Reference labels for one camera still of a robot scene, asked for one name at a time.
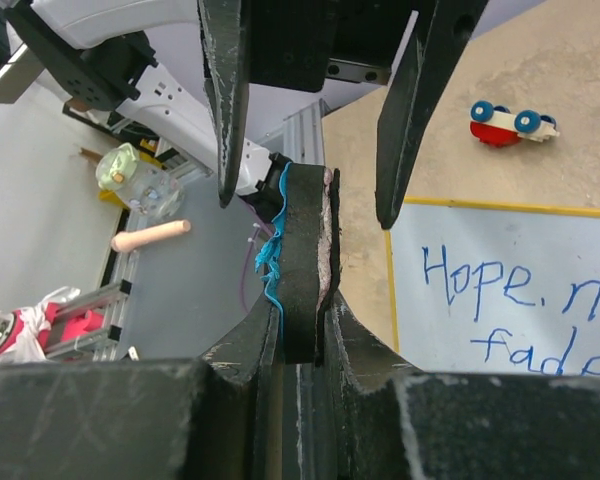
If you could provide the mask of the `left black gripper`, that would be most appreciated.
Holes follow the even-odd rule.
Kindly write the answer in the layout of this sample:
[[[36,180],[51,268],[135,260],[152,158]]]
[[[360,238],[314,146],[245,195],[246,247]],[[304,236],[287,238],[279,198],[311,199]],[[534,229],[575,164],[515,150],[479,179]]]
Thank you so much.
[[[385,85],[415,24],[377,124],[375,205],[396,222],[425,130],[487,0],[197,2],[204,88],[217,138],[218,195],[237,191],[248,84],[316,93],[326,80]]]

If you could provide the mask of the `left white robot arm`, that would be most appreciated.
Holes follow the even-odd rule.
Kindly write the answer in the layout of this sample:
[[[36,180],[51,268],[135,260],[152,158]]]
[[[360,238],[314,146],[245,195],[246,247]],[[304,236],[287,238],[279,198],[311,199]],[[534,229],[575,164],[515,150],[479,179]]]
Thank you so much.
[[[282,158],[246,138],[249,88],[316,93],[329,80],[387,87],[377,124],[376,216],[395,223],[430,118],[482,1],[4,1],[50,76],[85,107],[114,111],[217,174],[222,206],[241,197],[270,219]],[[156,58],[147,31],[199,29],[206,102]]]

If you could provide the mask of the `blue whiteboard eraser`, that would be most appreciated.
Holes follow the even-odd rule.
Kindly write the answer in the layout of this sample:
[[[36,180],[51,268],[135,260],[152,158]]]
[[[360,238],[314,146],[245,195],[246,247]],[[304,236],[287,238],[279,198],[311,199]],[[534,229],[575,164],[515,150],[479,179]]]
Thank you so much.
[[[275,232],[256,256],[287,364],[324,362],[325,317],[340,283],[340,172],[289,163]]]

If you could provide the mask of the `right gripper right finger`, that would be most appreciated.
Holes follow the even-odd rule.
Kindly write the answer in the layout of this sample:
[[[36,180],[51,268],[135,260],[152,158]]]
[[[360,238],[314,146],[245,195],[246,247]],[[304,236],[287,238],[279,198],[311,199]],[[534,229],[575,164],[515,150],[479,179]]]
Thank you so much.
[[[324,319],[324,364],[340,479],[409,479],[394,378],[414,369],[355,317],[341,293]]]

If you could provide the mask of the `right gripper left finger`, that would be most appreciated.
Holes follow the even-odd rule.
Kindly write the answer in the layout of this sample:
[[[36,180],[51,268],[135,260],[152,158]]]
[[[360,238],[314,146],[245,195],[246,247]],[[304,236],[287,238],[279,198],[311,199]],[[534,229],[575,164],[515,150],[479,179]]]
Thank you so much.
[[[266,299],[203,355],[208,367],[195,417],[198,479],[282,477],[280,314]]]

